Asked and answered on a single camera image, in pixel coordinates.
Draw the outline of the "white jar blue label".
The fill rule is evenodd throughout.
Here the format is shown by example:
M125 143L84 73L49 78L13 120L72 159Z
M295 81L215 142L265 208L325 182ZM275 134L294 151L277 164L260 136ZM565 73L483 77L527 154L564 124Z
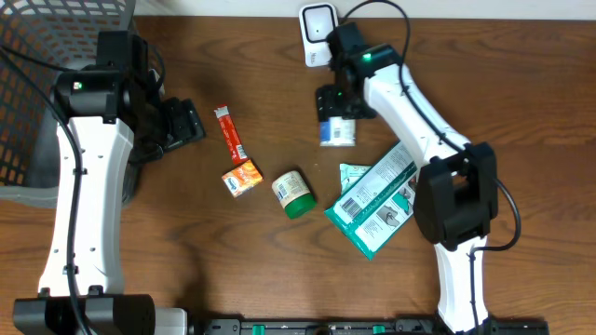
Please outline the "white jar blue label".
M319 123L321 146L352 147L356 145L356 121L332 116Z

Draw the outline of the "red white small packet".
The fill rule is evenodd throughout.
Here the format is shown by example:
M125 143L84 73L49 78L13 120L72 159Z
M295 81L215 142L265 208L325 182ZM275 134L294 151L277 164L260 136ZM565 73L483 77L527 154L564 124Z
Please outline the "red white small packet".
M214 113L218 119L232 161L235 165L240 165L248 160L241 139L237 133L236 126L226 105L218 106Z

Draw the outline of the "orange small box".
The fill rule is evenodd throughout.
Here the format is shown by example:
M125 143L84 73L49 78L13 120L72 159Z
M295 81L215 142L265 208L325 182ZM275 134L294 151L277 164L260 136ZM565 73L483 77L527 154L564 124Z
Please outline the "orange small box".
M249 159L222 175L222 180L233 197L239 197L264 180L259 169Z

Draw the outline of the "green lid jar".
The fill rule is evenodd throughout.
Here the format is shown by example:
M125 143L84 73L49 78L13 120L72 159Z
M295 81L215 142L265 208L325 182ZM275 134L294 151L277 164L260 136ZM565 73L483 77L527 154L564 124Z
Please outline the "green lid jar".
M302 217L317 205L315 197L297 170L289 171L274 180L272 191L292 220Z

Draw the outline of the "green white package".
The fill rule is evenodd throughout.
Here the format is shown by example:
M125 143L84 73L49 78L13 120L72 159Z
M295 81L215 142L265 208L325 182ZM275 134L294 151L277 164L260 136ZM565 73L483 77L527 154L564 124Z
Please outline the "green white package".
M369 260L413 216L418 168L401 142L371 166L325 216Z

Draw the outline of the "pale green wipes packet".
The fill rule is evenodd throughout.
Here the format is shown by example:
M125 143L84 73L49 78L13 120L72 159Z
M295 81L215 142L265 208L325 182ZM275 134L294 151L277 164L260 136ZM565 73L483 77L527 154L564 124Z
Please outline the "pale green wipes packet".
M355 184L371 167L342 163L339 166L341 193L346 192Z

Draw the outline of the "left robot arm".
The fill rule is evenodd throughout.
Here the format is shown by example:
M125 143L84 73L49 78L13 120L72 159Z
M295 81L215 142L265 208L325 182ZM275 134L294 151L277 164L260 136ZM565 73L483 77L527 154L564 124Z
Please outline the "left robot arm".
M51 250L37 295L14 302L24 334L197 334L182 308L126 294L120 223L127 168L205 136L190 100L162 100L149 46L102 31L94 63L61 71L45 95L58 126L60 180Z

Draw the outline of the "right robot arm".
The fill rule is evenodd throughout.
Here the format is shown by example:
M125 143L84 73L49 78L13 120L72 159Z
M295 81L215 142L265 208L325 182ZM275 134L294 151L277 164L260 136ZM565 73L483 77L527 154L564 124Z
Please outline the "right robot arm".
M505 245L488 243L497 196L512 198L497 178L494 150L471 143L439 115L414 83L405 51L368 45L354 22L335 27L326 43L335 82L323 111L344 119L381 116L413 159L413 216L437 252L441 323L453 334L489 333L481 256L512 248L521 235L516 230Z

